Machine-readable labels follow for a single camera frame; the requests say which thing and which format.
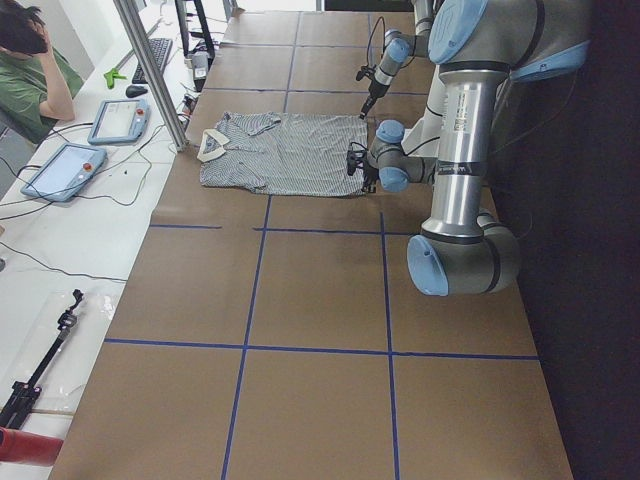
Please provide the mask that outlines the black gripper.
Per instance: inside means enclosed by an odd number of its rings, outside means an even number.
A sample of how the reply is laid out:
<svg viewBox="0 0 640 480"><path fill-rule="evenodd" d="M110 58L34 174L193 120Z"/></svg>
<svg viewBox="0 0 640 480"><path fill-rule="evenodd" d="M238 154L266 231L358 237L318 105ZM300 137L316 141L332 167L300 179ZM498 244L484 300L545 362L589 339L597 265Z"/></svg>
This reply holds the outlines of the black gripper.
<svg viewBox="0 0 640 480"><path fill-rule="evenodd" d="M360 70L356 74L356 80L360 81L363 78L368 78L370 80L370 86L369 96L362 105L359 113L360 119L365 119L367 117L377 101L376 98L384 97L391 85L391 76L378 66L361 66Z"/></svg>
<svg viewBox="0 0 640 480"><path fill-rule="evenodd" d="M357 170L362 171L363 184L362 192L365 194L376 193L376 183L378 181L378 169L369 163L367 149L352 149L347 151L347 174L353 176Z"/></svg>

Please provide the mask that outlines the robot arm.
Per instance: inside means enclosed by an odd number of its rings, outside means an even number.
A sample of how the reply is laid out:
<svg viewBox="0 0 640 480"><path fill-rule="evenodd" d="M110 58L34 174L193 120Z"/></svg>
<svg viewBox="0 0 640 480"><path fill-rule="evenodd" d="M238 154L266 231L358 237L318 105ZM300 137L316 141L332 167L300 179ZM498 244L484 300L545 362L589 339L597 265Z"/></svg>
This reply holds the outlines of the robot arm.
<svg viewBox="0 0 640 480"><path fill-rule="evenodd" d="M496 94L505 81L531 82L578 70L585 62L589 1L417 1L415 31L390 30L370 81L368 113L413 58L436 67L427 109L411 129L385 120L371 144L350 149L349 173L363 188L399 192L432 186L430 216L407 247L416 288L432 296L495 292L520 268L514 234L481 204Z"/></svg>
<svg viewBox="0 0 640 480"><path fill-rule="evenodd" d="M384 34L382 56L377 65L360 67L356 80L370 80L368 96L359 117L365 119L375 103L384 97L398 72L415 58L428 57L428 43L437 12L443 1L412 1L415 33L413 35L390 29Z"/></svg>

